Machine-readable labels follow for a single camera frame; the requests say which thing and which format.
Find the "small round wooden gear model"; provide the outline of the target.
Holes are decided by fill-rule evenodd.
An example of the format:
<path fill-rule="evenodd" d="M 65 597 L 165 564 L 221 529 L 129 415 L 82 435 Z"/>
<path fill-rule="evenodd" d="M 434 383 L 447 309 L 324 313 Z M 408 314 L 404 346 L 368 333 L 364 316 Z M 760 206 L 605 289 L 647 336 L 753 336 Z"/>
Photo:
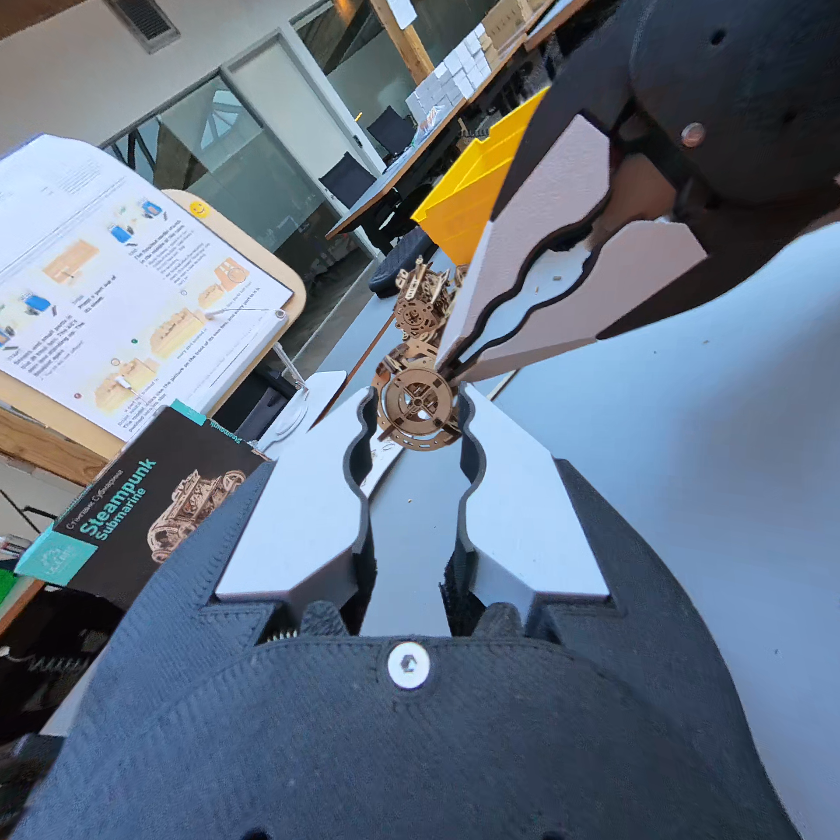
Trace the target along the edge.
<path fill-rule="evenodd" d="M 435 370 L 437 349 L 419 339 L 400 343 L 377 365 L 379 441 L 434 452 L 460 436 L 457 396 Z"/>

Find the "black office chair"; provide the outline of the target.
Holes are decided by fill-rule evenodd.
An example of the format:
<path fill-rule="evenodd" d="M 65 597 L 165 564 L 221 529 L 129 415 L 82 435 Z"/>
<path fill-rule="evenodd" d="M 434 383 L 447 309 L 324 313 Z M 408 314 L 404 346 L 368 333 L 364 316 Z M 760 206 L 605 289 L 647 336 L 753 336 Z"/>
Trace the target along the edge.
<path fill-rule="evenodd" d="M 384 153 L 384 162 L 392 163 L 406 148 L 411 146 L 415 125 L 411 119 L 400 116 L 391 105 L 367 127 L 368 134 L 379 144 Z"/>
<path fill-rule="evenodd" d="M 377 181 L 350 152 L 319 179 L 321 185 L 346 208 L 351 207 Z"/>

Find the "stack of white boxes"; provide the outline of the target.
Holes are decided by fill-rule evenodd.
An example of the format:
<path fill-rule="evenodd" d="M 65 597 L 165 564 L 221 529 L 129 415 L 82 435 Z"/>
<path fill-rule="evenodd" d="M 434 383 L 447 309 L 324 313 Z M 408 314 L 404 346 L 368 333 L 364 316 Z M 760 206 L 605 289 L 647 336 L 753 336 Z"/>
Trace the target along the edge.
<path fill-rule="evenodd" d="M 432 112 L 450 112 L 462 100 L 470 99 L 489 79 L 492 67 L 486 46 L 494 47 L 484 25 L 479 23 L 406 97 L 406 105 L 416 124 L 432 116 Z"/>

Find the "black textured cushion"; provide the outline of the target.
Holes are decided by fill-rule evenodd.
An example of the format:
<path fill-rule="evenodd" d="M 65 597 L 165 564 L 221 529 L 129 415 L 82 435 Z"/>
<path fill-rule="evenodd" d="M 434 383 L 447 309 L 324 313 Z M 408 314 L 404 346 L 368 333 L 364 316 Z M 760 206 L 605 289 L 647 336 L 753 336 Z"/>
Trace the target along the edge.
<path fill-rule="evenodd" d="M 396 281 L 400 272 L 410 274 L 414 271 L 419 257 L 430 259 L 437 251 L 432 244 L 422 250 L 417 248 L 394 248 L 383 260 L 373 277 L 369 281 L 369 289 L 378 298 L 390 298 L 398 294 Z"/>

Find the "grey background desk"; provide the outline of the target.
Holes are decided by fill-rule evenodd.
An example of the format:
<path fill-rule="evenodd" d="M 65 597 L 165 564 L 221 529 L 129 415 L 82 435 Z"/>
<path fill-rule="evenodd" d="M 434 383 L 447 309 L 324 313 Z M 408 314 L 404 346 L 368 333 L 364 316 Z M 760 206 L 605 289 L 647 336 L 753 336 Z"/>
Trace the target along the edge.
<path fill-rule="evenodd" d="M 327 240 L 357 232 L 373 249 L 388 254 L 392 241 L 416 224 L 413 213 L 430 193 L 434 179 L 455 161 L 459 138 L 470 138 L 483 112 L 512 83 L 516 75 L 542 63 L 543 47 L 527 49 L 525 35 L 515 38 L 494 69 L 469 98 L 444 114 L 415 149 L 406 150 L 368 187 L 327 233 Z"/>

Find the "wall vent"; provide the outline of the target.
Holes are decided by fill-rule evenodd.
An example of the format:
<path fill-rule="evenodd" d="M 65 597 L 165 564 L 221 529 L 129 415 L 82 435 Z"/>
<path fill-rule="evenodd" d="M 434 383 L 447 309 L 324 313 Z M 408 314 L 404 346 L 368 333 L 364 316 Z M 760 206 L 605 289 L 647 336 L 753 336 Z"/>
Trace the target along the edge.
<path fill-rule="evenodd" d="M 105 1 L 104 3 L 149 55 L 172 45 L 181 37 L 180 30 L 155 1 Z"/>

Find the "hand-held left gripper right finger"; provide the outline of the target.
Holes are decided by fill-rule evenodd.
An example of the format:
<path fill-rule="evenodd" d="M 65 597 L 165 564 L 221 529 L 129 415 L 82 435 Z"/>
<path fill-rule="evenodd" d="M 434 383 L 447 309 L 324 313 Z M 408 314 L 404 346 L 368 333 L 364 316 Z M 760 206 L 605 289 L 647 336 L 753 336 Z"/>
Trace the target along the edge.
<path fill-rule="evenodd" d="M 469 636 L 491 605 L 512 605 L 535 631 L 543 608 L 603 607 L 611 593 L 563 482 L 535 437 L 473 385 L 458 391 L 458 503 L 449 560 L 449 629 Z"/>

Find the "finished wooden submarine model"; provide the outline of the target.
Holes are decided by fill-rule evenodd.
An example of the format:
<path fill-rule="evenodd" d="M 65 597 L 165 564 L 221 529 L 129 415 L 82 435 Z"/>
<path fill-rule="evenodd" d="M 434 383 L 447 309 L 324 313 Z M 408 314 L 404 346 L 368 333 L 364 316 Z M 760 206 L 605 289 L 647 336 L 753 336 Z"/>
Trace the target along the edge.
<path fill-rule="evenodd" d="M 456 266 L 454 273 L 449 269 L 434 270 L 418 256 L 410 269 L 397 273 L 394 318 L 406 341 L 439 347 L 468 269 L 469 263 L 463 263 Z"/>

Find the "yellow plastic bin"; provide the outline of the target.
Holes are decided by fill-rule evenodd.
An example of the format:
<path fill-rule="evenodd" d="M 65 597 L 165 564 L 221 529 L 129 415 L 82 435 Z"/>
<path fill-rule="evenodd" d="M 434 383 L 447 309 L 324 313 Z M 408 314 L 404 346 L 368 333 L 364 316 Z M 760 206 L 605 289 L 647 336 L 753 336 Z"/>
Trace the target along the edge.
<path fill-rule="evenodd" d="M 412 215 L 456 265 L 468 264 L 490 219 L 522 135 L 546 87 L 472 140 Z"/>

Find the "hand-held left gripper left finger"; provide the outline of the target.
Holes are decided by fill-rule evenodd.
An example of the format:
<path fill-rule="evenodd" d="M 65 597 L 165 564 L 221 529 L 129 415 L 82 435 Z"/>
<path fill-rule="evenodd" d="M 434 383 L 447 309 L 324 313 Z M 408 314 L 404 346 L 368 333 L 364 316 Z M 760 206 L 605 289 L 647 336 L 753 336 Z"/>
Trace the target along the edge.
<path fill-rule="evenodd" d="M 361 487 L 376 429 L 377 394 L 367 386 L 278 456 L 217 584 L 220 602 L 283 605 L 295 624 L 310 604 L 330 602 L 360 634 L 376 578 Z"/>

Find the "person's right hand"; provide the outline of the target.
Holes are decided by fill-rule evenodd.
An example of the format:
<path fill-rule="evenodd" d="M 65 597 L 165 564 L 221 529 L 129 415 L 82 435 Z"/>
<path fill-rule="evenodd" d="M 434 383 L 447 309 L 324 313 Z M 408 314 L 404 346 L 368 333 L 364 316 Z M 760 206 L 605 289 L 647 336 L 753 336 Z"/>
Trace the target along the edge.
<path fill-rule="evenodd" d="M 610 200 L 601 215 L 608 234 L 634 221 L 655 221 L 671 214 L 676 189 L 643 154 L 627 156 L 611 180 Z"/>

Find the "cardboard box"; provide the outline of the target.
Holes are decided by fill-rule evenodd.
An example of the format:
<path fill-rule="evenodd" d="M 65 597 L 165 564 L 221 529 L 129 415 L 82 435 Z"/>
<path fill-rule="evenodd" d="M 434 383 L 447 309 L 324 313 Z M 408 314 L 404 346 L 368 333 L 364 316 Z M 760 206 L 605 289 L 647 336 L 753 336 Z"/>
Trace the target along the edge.
<path fill-rule="evenodd" d="M 536 25 L 553 4 L 554 1 L 499 1 L 484 16 L 481 25 L 489 41 L 501 52 Z"/>

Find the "wooden post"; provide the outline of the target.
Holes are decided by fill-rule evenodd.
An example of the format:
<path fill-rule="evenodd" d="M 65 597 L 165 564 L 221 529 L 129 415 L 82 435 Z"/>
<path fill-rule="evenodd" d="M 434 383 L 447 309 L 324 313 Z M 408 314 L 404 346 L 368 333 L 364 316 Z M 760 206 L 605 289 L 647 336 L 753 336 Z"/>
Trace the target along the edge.
<path fill-rule="evenodd" d="M 402 58 L 415 86 L 419 87 L 429 75 L 434 73 L 434 63 L 417 34 L 413 21 L 402 26 L 398 17 L 395 16 L 390 2 L 370 1 L 370 4 Z"/>

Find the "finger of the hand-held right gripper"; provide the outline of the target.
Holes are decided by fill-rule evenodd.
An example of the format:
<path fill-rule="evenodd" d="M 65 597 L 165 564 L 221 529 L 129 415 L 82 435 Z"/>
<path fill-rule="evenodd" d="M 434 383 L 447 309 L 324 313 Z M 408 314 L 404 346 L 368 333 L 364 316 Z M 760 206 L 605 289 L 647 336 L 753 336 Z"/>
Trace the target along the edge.
<path fill-rule="evenodd" d="M 596 341 L 599 333 L 707 257 L 684 224 L 634 221 L 597 253 L 585 244 L 538 258 L 461 358 L 453 383 L 477 382 Z"/>
<path fill-rule="evenodd" d="M 551 338 L 565 292 L 523 290 L 533 261 L 557 235 L 587 229 L 610 188 L 610 141 L 574 116 L 507 204 L 484 228 L 441 340 L 437 373 L 507 373 L 593 343 Z"/>

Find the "black model kit box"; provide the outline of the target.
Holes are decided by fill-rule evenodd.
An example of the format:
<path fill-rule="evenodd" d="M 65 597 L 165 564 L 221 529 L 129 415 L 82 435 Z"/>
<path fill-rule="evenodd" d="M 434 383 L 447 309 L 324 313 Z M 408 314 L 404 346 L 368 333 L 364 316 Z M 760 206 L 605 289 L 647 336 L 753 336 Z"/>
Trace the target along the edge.
<path fill-rule="evenodd" d="M 243 438 L 175 401 L 37 537 L 14 572 L 126 611 L 163 562 L 265 462 Z"/>

